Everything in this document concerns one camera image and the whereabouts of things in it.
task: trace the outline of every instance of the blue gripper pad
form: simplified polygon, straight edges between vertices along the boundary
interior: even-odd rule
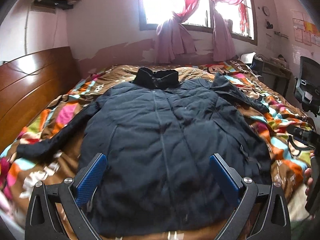
[[[103,173],[107,167],[107,158],[103,154],[97,154],[94,159],[80,170],[75,177],[75,182],[80,180],[76,186],[76,204],[82,206],[91,199],[93,192],[102,180]]]
[[[235,169],[230,168],[219,154],[210,157],[209,166],[225,199],[232,207],[237,207],[240,204],[240,194],[243,189],[240,175]]]

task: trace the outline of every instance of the desk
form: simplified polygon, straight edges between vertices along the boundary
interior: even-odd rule
[[[281,66],[262,60],[260,58],[254,58],[253,61],[255,63],[255,67],[252,69],[252,71],[254,73],[257,73],[258,75],[261,75],[261,76],[262,74],[268,74],[275,77],[272,90],[276,91],[280,78],[286,80],[284,92],[282,94],[282,96],[285,97],[287,95],[287,90],[288,90],[290,78],[292,75],[291,71]]]

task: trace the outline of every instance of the window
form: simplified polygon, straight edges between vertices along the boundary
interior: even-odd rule
[[[183,6],[179,4],[180,1],[183,0],[140,0],[140,30],[155,30],[158,24],[170,18],[172,11],[179,11]],[[240,28],[239,5],[219,2],[216,5],[216,10],[228,22],[230,30],[232,28],[232,38],[257,45],[257,23],[253,0],[243,0],[242,3],[246,8],[246,18],[248,19],[248,25],[243,32]],[[200,0],[198,9],[183,25],[190,31],[212,33],[211,13],[209,0]]]

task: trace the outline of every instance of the office chair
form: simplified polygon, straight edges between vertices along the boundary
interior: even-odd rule
[[[302,109],[320,115],[320,64],[307,57],[300,57],[300,74],[294,92]]]

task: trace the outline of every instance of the window sill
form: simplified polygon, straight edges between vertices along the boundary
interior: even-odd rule
[[[196,25],[189,25],[189,24],[182,24],[188,31],[194,32],[204,32],[204,33],[212,33],[213,28],[203,27],[203,26],[196,26]],[[148,23],[148,24],[140,24],[140,31],[151,31],[156,30],[158,27],[157,24]]]
[[[250,39],[250,38],[248,38],[248,37],[244,37],[244,36],[239,35],[239,34],[237,34],[237,33],[231,33],[231,37],[232,37],[233,39],[236,39],[236,40],[249,42],[249,43],[251,43],[251,44],[253,44],[253,45],[255,45],[255,46],[258,45],[258,40],[257,40],[257,38],[255,38],[254,40],[252,40],[252,39]]]

